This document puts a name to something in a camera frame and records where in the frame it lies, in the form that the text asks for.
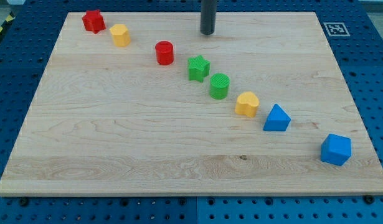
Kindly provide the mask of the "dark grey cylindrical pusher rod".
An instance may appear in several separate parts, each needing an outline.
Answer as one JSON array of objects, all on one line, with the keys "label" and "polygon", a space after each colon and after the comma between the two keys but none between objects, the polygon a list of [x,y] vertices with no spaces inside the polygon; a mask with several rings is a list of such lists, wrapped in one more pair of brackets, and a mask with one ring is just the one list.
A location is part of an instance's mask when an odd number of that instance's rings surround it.
[{"label": "dark grey cylindrical pusher rod", "polygon": [[217,12],[216,0],[201,1],[200,32],[202,34],[211,35],[214,33],[216,12]]}]

